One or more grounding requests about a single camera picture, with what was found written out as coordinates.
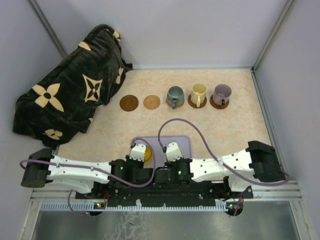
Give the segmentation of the yellow ceramic mug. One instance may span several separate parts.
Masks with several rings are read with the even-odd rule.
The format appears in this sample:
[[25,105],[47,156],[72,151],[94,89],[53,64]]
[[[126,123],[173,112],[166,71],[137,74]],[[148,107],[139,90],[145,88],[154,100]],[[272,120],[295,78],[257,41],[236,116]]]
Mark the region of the yellow ceramic mug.
[[144,152],[144,163],[147,164],[152,157],[152,150],[149,146],[146,147]]

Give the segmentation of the dark wooden coaster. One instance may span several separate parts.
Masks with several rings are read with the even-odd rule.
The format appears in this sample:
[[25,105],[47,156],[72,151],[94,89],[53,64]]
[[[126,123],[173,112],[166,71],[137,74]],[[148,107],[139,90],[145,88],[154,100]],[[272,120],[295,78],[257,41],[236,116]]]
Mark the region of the dark wooden coaster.
[[191,101],[191,95],[188,96],[188,100],[187,101],[188,101],[188,104],[191,107],[193,107],[195,109],[201,109],[207,104],[207,97],[204,98],[204,101],[199,105],[199,107],[197,107],[197,105]]
[[213,95],[211,95],[209,102],[210,102],[210,105],[212,107],[214,107],[215,109],[218,109],[218,110],[223,110],[223,109],[227,108],[229,106],[229,103],[230,103],[230,101],[228,100],[226,102],[226,104],[224,104],[223,106],[217,105],[217,104],[215,104],[215,102],[213,100]]
[[119,105],[122,110],[126,112],[131,112],[138,107],[139,100],[134,95],[125,95],[124,97],[121,98]]

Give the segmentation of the light woven rattan coaster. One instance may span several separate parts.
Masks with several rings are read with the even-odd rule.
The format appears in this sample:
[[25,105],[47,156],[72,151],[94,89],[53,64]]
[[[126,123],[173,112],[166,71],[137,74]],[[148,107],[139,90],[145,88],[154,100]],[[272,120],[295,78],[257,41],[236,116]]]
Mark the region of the light woven rattan coaster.
[[161,100],[156,95],[148,95],[143,100],[143,106],[148,110],[155,110],[160,106]]

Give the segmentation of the grey ceramic mug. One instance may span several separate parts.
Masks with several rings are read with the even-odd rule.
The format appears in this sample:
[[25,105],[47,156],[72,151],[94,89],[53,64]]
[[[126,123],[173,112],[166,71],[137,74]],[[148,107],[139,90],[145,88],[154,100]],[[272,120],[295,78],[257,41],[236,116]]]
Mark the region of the grey ceramic mug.
[[175,108],[185,100],[183,89],[179,86],[172,86],[167,92],[166,99]]

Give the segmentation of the cream ceramic mug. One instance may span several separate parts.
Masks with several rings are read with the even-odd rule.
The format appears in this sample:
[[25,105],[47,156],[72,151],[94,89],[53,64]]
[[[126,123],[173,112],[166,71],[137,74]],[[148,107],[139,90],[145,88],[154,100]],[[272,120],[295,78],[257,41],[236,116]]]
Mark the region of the cream ceramic mug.
[[200,108],[204,105],[207,94],[207,86],[203,83],[196,83],[192,86],[190,101],[195,105],[196,108]]

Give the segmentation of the purple ceramic mug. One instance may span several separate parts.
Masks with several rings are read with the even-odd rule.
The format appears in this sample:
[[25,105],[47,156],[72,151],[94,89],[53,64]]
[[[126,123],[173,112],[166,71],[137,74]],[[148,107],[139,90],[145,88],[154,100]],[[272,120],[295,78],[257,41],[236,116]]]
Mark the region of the purple ceramic mug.
[[218,106],[224,106],[232,94],[232,89],[226,84],[219,84],[213,93],[213,102]]

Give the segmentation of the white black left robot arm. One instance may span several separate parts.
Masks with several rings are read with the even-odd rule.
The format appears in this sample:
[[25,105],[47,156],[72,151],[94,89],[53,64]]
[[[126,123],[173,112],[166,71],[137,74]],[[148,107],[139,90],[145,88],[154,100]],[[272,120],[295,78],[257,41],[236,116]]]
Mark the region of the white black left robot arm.
[[32,153],[20,166],[24,174],[20,185],[25,188],[43,188],[46,184],[66,186],[80,194],[97,199],[107,188],[143,188],[151,184],[154,168],[129,156],[126,160],[111,162],[85,162],[54,155],[52,149],[43,148]]

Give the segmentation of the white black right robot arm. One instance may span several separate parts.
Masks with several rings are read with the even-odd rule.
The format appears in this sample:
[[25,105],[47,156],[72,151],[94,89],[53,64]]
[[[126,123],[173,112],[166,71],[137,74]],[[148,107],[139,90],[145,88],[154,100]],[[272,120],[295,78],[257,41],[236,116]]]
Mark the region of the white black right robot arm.
[[252,185],[278,187],[288,182],[275,149],[259,141],[227,155],[186,158],[176,142],[164,148],[165,163],[153,183],[175,194],[207,194],[215,199],[237,198]]

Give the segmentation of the black floral blanket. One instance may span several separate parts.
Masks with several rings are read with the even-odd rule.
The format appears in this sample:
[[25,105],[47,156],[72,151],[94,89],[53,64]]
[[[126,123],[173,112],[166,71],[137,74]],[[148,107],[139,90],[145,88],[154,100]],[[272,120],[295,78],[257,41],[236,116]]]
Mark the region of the black floral blanket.
[[120,34],[94,27],[77,48],[15,103],[12,130],[54,149],[86,133],[133,66],[122,58]]

